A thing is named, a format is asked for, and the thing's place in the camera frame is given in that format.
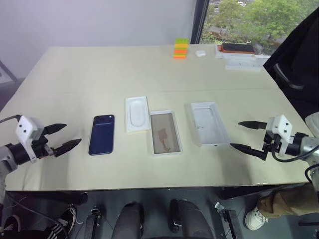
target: white table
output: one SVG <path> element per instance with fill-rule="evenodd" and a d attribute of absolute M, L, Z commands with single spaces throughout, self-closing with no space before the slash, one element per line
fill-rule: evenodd
<path fill-rule="evenodd" d="M 82 142 L 61 157 L 47 157 L 35 164 L 21 165 L 17 171 L 7 177 L 8 190 L 239 186 L 306 181 L 304 170 L 307 164 L 301 161 L 283 164 L 272 159 L 271 155 L 266 161 L 262 161 L 243 154 L 229 145 L 204 148 L 196 145 L 195 129 L 189 111 L 192 102 L 216 102 L 231 141 L 250 145 L 255 149 L 262 148 L 265 132 L 244 128 L 238 125 L 238 122 L 267 121 L 269 117 L 284 114 L 294 126 L 293 133 L 299 131 L 311 134 L 282 92 L 273 81 L 269 80 L 270 77 L 266 72 L 225 71 L 222 60 L 211 56 L 206 60 L 192 57 L 193 50 L 199 46 L 191 46 L 190 55 L 185 62 L 170 61 L 165 57 L 169 54 L 171 46 L 146 48 L 148 50 L 143 47 L 48 50 L 0 113 L 0 119 L 21 113 L 36 117 L 46 125 L 56 122 L 66 123 L 68 126 L 62 131 L 48 136 L 49 145 L 58 147 L 61 143 L 75 138 L 82 138 Z M 182 80 L 175 77 L 177 71 L 172 66 L 166 73 L 165 68 L 163 72 L 156 71 L 161 72 L 163 75 L 161 79 L 164 80 L 156 77 L 150 79 L 151 70 L 145 73 L 144 68 L 134 67 L 129 68 L 131 77 L 127 75 L 126 78 L 118 79 L 119 76 L 116 76 L 115 71 L 122 76 L 127 72 L 125 67 L 122 71 L 116 68 L 128 67 L 129 63 L 126 60 L 133 59 L 132 52 L 148 54 L 153 52 L 152 50 L 158 53 L 153 58 L 158 63 L 161 61 L 166 63 L 166 60 L 169 60 L 168 66 L 181 66 L 187 65 L 186 61 L 189 60 L 197 67 L 202 65 L 202 76 L 205 76 L 205 79 L 198 77 L 197 83 L 199 83 L 195 84 L 188 78 L 184 84 L 181 84 Z M 89 57 L 82 58 L 90 58 L 95 62 L 91 64 L 94 71 L 87 69 L 86 74 L 84 71 L 81 73 L 76 71 L 82 66 L 78 64 L 81 59 L 75 57 L 78 55 L 77 51 L 87 52 Z M 118 61 L 113 61 L 112 76 L 108 76 L 111 67 L 106 66 L 107 70 L 103 68 L 112 61 L 101 52 L 117 52 Z M 138 65 L 137 61 L 141 58 L 137 57 L 132 64 Z M 212 65 L 207 70 L 204 66 L 207 66 L 208 62 L 216 62 L 218 67 Z M 186 67 L 183 69 L 189 74 L 194 74 Z M 215 84 L 211 84 L 208 80 L 208 72 L 212 75 L 213 72 L 218 72 L 218 77 L 213 76 L 214 79 L 211 79 Z M 76 84 L 76 76 L 79 78 L 79 85 Z M 92 79 L 92 84 L 90 85 L 84 78 Z M 148 80 L 152 84 L 147 84 L 145 87 L 142 83 L 147 83 Z M 125 98 L 133 96 L 147 96 L 150 111 L 169 109 L 175 112 L 183 148 L 182 154 L 153 156 L 150 131 L 126 133 Z M 93 117 L 106 114 L 114 114 L 116 117 L 114 151 L 109 155 L 90 156 L 88 147 Z M 17 143 L 14 135 L 15 126 L 14 121 L 0 124 L 0 145 Z"/>

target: window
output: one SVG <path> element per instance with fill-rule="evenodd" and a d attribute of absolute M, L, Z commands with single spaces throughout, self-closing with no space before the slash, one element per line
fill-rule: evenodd
<path fill-rule="evenodd" d="M 199 43 L 251 42 L 256 54 L 271 55 L 319 6 L 319 0 L 210 0 L 205 4 Z"/>

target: green foliage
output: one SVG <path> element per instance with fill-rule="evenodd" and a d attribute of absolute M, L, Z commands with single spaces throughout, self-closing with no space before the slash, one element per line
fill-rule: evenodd
<path fill-rule="evenodd" d="M 201 42 L 251 41 L 263 49 L 274 50 L 278 45 L 276 41 L 287 37 L 318 6 L 319 0 L 254 0 L 246 6 L 239 5 L 237 0 L 222 0 L 219 13 L 215 13 L 210 5 Z M 220 27 L 226 33 L 209 33 L 212 26 Z"/>

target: stacked blocks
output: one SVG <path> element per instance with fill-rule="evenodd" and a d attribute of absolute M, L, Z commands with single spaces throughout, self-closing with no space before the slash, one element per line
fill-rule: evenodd
<path fill-rule="evenodd" d="M 186 58 L 188 47 L 187 38 L 176 38 L 174 47 L 174 58 Z"/>

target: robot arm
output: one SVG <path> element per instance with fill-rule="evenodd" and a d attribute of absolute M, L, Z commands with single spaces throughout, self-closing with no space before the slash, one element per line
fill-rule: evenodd
<path fill-rule="evenodd" d="M 270 118 L 268 123 L 258 121 L 244 121 L 238 123 L 247 128 L 265 129 L 263 151 L 252 149 L 243 144 L 231 143 L 231 145 L 243 153 L 250 154 L 266 160 L 268 152 L 279 162 L 293 162 L 303 160 L 309 164 L 305 176 L 313 184 L 319 196 L 319 138 L 309 137 L 304 133 L 296 133 L 291 136 L 292 125 L 284 115 Z M 296 156 L 290 159 L 280 159 L 276 156 L 285 154 Z"/>
<path fill-rule="evenodd" d="M 0 223 L 6 176 L 15 171 L 18 165 L 28 161 L 35 163 L 38 159 L 46 156 L 54 155 L 58 157 L 63 155 L 81 141 L 81 139 L 74 139 L 62 144 L 59 148 L 51 148 L 47 145 L 48 140 L 45 135 L 60 131 L 66 127 L 66 124 L 56 123 L 44 127 L 37 119 L 19 115 L 0 120 L 0 123 L 14 118 L 18 120 L 15 132 L 19 143 L 0 146 Z"/>

